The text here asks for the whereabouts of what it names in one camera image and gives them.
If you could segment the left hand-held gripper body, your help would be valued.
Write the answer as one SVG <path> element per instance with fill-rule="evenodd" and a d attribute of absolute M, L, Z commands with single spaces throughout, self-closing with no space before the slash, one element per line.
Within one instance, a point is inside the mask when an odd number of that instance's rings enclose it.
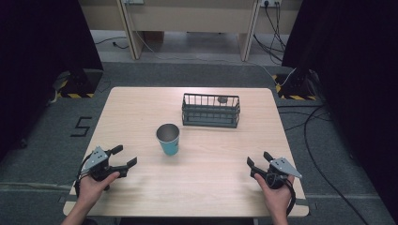
<path fill-rule="evenodd" d="M 113 167 L 109 165 L 109 158 L 106 154 L 107 150 L 103 150 L 97 146 L 92 153 L 84 160 L 80 169 L 80 174 L 90 174 L 96 181 L 104 180 L 108 175 L 119 172 L 121 167 Z"/>

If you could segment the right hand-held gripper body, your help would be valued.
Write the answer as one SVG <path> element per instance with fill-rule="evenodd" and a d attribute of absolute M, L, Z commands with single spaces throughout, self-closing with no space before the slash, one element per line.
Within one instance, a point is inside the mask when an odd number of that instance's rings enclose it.
<path fill-rule="evenodd" d="M 289 175 L 302 178 L 302 174 L 285 157 L 266 157 L 266 160 L 269 162 L 269 167 L 265 180 L 269 188 L 281 188 Z"/>

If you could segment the person's right hand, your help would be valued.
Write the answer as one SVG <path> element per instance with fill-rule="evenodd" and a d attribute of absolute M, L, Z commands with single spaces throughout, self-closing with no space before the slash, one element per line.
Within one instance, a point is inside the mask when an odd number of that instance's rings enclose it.
<path fill-rule="evenodd" d="M 265 205 L 269 213 L 274 217 L 287 218 L 287 208 L 290 204 L 291 192 L 288 187 L 280 187 L 278 189 L 270 188 L 265 179 L 258 173 L 254 175 L 254 179 L 263 191 L 265 197 Z"/>

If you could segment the person's left hand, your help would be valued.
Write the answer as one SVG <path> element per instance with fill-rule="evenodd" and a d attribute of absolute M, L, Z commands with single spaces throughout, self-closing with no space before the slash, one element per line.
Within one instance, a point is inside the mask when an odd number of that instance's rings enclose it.
<path fill-rule="evenodd" d="M 119 172 L 113 172 L 102 181 L 96 181 L 91 175 L 85 175 L 80 179 L 80 194 L 77 200 L 79 205 L 93 206 L 100 198 L 102 191 L 112 184 L 119 176 Z"/>

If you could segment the teal paper cup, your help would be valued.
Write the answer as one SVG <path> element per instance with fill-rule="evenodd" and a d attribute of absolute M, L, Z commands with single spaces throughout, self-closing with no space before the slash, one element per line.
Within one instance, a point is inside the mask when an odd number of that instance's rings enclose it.
<path fill-rule="evenodd" d="M 163 124 L 158 127 L 156 137 L 167 156 L 173 156 L 178 152 L 179 135 L 179 128 L 174 124 Z"/>

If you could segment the striped black stand base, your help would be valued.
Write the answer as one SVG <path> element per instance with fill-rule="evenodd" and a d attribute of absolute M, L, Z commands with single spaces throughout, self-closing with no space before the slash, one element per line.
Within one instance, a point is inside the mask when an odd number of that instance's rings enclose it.
<path fill-rule="evenodd" d="M 272 75 L 279 98 L 294 100 L 316 100 L 313 88 L 305 75 L 295 70 Z"/>
<path fill-rule="evenodd" d="M 84 69 L 82 75 L 74 75 L 69 71 L 63 72 L 58 79 L 59 98 L 92 98 L 102 78 L 103 71 L 98 69 Z"/>

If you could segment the black curtain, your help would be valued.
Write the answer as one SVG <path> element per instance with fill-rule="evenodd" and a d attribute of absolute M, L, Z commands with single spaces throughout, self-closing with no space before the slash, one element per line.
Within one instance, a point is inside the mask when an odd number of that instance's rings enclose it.
<path fill-rule="evenodd" d="M 0 160 L 36 120 L 64 71 L 102 64 L 79 0 L 0 0 Z"/>
<path fill-rule="evenodd" d="M 317 73 L 349 149 L 398 223 L 398 0 L 302 0 L 283 64 Z"/>

